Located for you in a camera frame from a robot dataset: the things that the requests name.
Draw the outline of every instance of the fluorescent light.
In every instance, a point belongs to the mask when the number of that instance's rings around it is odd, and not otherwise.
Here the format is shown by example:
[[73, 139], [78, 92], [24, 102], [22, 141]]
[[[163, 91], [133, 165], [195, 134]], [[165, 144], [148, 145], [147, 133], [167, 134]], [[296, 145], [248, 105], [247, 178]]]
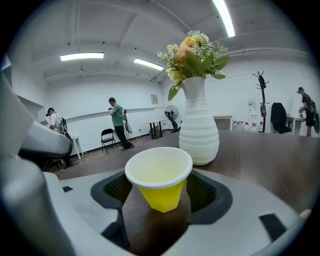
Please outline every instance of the fluorescent light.
[[138, 58], [136, 58], [136, 59], [134, 60], [134, 63], [139, 63], [139, 64], [142, 64], [142, 65], [145, 65], [145, 66], [154, 68], [154, 69], [156, 69], [156, 70], [163, 70], [163, 69], [164, 69], [163, 66], [158, 66], [158, 65], [153, 64], [153, 63], [151, 63], [151, 62], [144, 61], [144, 60], [138, 59]]
[[213, 0], [215, 7], [218, 9], [222, 17], [228, 37], [235, 36], [234, 26], [232, 25], [231, 17], [224, 0]]
[[83, 52], [83, 53], [73, 53], [61, 55], [61, 61], [70, 61], [70, 60], [78, 60], [78, 59], [103, 59], [103, 52]]

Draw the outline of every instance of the man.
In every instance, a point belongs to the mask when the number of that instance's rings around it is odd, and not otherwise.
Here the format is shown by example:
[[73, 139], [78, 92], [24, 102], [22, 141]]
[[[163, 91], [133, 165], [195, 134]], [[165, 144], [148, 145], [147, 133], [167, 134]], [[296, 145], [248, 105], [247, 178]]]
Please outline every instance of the man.
[[[49, 116], [49, 119], [50, 119], [50, 121], [49, 121], [50, 127], [49, 127], [49, 128], [50, 128], [51, 130], [54, 130], [54, 131], [56, 131], [56, 132], [59, 132], [59, 127], [60, 127], [60, 125], [61, 125], [62, 118], [58, 115], [58, 113], [56, 113], [55, 110], [54, 110], [52, 107], [50, 107], [50, 108], [48, 109], [48, 111], [47, 111], [46, 116]], [[69, 135], [67, 132], [64, 133], [64, 135], [65, 135], [70, 141], [72, 141], [70, 135]], [[70, 158], [65, 158], [64, 161], [65, 161], [65, 164], [66, 164], [65, 168], [69, 168], [69, 167], [72, 167], [72, 166], [74, 165], [74, 162], [71, 161]]]
[[110, 115], [112, 116], [112, 123], [115, 133], [121, 141], [123, 149], [130, 149], [131, 146], [128, 144], [127, 138], [125, 136], [124, 121], [121, 118], [122, 107], [117, 104], [115, 98], [112, 97], [109, 99], [109, 103], [113, 107], [110, 107], [109, 110], [112, 110]]
[[305, 93], [305, 90], [302, 87], [299, 87], [296, 93], [302, 95], [303, 107], [300, 108], [299, 112], [302, 113], [305, 111], [305, 124], [307, 126], [306, 136], [310, 137], [312, 126], [315, 126], [315, 109], [313, 106], [313, 101], [311, 100], [310, 96]]

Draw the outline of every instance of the table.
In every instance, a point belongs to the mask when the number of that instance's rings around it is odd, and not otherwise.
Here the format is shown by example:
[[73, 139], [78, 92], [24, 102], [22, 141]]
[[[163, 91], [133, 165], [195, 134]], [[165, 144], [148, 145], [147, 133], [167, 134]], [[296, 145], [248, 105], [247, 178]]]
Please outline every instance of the table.
[[215, 120], [229, 119], [229, 130], [232, 131], [232, 115], [214, 115], [213, 119]]
[[306, 121], [306, 118], [304, 117], [292, 117], [292, 116], [286, 116], [287, 121], [291, 121], [292, 122], [292, 135], [295, 134], [295, 130], [296, 130], [296, 122], [298, 123], [298, 135], [300, 133], [300, 127], [301, 127], [301, 123], [303, 123], [304, 121]]
[[79, 142], [79, 136], [71, 137], [71, 139], [72, 139], [73, 146], [74, 146], [74, 149], [76, 151], [76, 154], [78, 155], [78, 158], [81, 159], [80, 153], [82, 154], [82, 157], [83, 157], [84, 156], [84, 151], [83, 151], [82, 146], [81, 146], [81, 144]]
[[[216, 158], [195, 168], [258, 184], [285, 201], [298, 213], [310, 208], [320, 184], [320, 139], [278, 133], [219, 131]], [[179, 146], [179, 132], [141, 143], [112, 157], [100, 157], [75, 165], [59, 179], [70, 179], [124, 168], [137, 153], [156, 147]], [[149, 208], [133, 186], [122, 208], [131, 252], [139, 256], [161, 255], [186, 230], [190, 200], [185, 188], [176, 210], [162, 214]]]
[[163, 122], [163, 121], [165, 121], [165, 120], [144, 122], [144, 124], [150, 124], [151, 138], [152, 139], [157, 137], [155, 123], [159, 123], [160, 137], [162, 137], [161, 122]]

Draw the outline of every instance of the green leaf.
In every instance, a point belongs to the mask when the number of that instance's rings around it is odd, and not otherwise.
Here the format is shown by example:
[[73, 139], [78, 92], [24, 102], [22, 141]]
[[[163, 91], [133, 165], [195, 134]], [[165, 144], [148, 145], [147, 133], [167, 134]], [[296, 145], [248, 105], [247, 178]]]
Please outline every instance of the green leaf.
[[214, 61], [214, 68], [216, 70], [222, 70], [229, 62], [230, 57], [229, 56], [223, 56], [221, 58], [218, 58]]
[[207, 73], [209, 71], [210, 67], [211, 67], [210, 59], [206, 59], [204, 62], [201, 62], [198, 66], [199, 75]]
[[183, 65], [183, 68], [181, 69], [182, 74], [184, 74], [186, 78], [192, 78], [194, 76], [193, 71], [188, 65], [188, 63], [184, 60], [182, 62], [182, 65]]
[[195, 54], [193, 54], [192, 52], [186, 50], [185, 51], [185, 60], [188, 63], [189, 67], [194, 70], [194, 72], [192, 72], [192, 73], [195, 73], [197, 70], [197, 67], [200, 64], [199, 58]]
[[226, 76], [224, 74], [211, 74], [211, 76], [215, 79], [224, 79]]
[[209, 60], [211, 61], [211, 64], [215, 63], [215, 56], [213, 53], [209, 55]]
[[168, 101], [171, 101], [174, 98], [174, 96], [176, 96], [177, 93], [178, 93], [178, 89], [176, 88], [173, 88], [172, 90], [170, 90], [168, 94]]
[[176, 87], [176, 85], [172, 85], [172, 87], [170, 88], [169, 92], [175, 87]]

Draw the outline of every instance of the yellow cup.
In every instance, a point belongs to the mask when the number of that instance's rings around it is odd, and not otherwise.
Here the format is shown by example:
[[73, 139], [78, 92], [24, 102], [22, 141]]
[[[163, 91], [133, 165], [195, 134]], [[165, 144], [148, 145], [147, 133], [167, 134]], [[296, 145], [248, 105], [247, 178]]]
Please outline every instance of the yellow cup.
[[125, 175], [152, 209], [166, 213], [177, 208], [192, 166], [187, 152], [175, 147], [156, 147], [133, 156], [125, 165]]

